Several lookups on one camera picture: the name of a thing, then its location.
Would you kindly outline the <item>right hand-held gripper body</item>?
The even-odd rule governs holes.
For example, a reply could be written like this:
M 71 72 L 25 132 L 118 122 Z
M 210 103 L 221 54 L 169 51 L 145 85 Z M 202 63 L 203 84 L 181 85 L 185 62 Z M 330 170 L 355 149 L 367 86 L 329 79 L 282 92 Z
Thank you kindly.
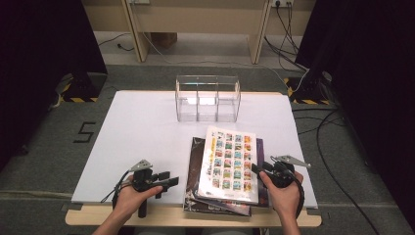
M 271 180 L 278 188 L 286 188 L 295 180 L 295 165 L 311 168 L 311 164 L 302 162 L 290 155 L 271 156 Z

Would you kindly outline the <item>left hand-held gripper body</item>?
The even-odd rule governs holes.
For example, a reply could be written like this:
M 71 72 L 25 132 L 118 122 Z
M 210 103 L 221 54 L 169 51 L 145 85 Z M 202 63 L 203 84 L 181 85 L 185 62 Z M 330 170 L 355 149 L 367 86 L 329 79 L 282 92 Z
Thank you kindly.
M 161 186 L 161 179 L 158 174 L 153 174 L 152 167 L 150 162 L 142 160 L 130 169 L 133 173 L 132 186 L 137 192 Z

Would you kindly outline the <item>white book with picture grid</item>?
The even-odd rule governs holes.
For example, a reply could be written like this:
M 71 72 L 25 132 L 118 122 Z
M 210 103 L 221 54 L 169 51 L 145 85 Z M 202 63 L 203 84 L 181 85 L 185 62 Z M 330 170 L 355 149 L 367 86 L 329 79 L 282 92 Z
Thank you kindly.
M 207 128 L 199 187 L 201 198 L 258 203 L 256 135 L 216 126 Z

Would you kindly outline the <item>black and red magazine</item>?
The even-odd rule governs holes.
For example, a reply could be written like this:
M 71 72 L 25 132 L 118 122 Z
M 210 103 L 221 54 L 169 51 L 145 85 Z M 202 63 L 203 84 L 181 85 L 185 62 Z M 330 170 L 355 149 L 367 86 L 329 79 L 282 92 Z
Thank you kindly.
M 199 187 L 199 178 L 204 156 L 205 139 L 194 137 L 190 152 L 188 176 L 184 195 L 183 210 L 185 212 L 209 213 L 211 209 L 208 204 L 196 201 L 195 193 Z

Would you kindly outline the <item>clear acrylic book rack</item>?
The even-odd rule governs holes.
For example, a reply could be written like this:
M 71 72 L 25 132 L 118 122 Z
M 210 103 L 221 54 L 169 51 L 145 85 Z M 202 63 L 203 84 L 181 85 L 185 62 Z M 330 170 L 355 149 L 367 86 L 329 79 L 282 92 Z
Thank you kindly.
M 178 121 L 236 122 L 241 103 L 238 76 L 177 75 Z

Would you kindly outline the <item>person's right hand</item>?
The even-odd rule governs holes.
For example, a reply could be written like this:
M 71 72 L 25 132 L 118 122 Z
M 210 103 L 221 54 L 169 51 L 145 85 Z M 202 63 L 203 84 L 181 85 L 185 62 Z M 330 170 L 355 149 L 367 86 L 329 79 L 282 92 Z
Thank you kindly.
M 281 217 L 296 218 L 300 203 L 300 189 L 298 184 L 293 181 L 285 188 L 278 188 L 264 171 L 261 171 L 259 176 L 268 189 L 273 209 L 277 211 Z

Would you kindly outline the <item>person's left hand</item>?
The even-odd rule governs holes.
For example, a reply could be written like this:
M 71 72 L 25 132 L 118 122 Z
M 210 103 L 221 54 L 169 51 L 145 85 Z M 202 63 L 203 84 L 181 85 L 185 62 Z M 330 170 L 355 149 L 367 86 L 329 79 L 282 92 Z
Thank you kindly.
M 150 188 L 144 192 L 137 192 L 131 185 L 123 186 L 119 191 L 113 213 L 117 217 L 130 218 L 147 199 L 156 196 L 161 191 L 161 186 Z

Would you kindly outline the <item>white table mat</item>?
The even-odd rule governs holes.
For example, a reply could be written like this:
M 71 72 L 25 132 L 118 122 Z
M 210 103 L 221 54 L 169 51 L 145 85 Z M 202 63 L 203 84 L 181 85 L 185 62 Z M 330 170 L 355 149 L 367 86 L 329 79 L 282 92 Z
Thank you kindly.
M 146 160 L 153 171 L 168 171 L 179 179 L 157 202 L 181 205 L 192 139 L 205 137 L 209 126 L 204 121 L 179 121 L 173 91 L 116 92 L 71 200 L 100 203 L 128 169 Z M 238 119 L 217 126 L 256 134 L 267 158 L 303 159 L 291 103 L 284 95 L 244 92 Z

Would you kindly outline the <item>black stand base striped tape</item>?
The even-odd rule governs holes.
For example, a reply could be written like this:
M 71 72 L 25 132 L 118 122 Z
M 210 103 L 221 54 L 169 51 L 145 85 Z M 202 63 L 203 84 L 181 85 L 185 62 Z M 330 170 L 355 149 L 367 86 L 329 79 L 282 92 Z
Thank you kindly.
M 107 80 L 105 73 L 88 72 L 82 75 L 65 75 L 57 86 L 59 102 L 96 102 Z
M 301 77 L 286 77 L 289 100 L 295 104 L 329 105 L 330 101 L 319 80 L 307 81 L 306 74 Z

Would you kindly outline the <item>black curtain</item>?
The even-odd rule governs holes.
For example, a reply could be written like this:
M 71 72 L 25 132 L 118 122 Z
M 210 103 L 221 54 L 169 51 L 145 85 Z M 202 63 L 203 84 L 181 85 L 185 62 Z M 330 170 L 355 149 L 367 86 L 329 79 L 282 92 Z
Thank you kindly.
M 81 0 L 0 0 L 0 171 L 65 75 L 106 71 Z
M 415 231 L 415 0 L 315 0 L 298 63 L 327 72 L 369 164 Z

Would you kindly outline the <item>brown cardboard box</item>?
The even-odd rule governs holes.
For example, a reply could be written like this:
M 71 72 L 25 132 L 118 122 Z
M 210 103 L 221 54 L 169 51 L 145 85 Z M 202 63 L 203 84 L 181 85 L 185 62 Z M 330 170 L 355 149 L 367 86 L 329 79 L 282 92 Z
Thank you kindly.
M 162 48 L 168 49 L 177 42 L 176 32 L 152 32 L 152 42 Z

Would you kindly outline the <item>beige wooden desk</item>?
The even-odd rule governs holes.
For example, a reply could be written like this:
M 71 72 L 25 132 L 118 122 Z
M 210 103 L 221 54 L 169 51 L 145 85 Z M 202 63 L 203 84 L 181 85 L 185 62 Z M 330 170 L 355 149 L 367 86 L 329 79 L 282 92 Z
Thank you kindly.
M 152 32 L 244 34 L 251 62 L 259 61 L 270 0 L 121 0 L 140 63 L 147 60 Z

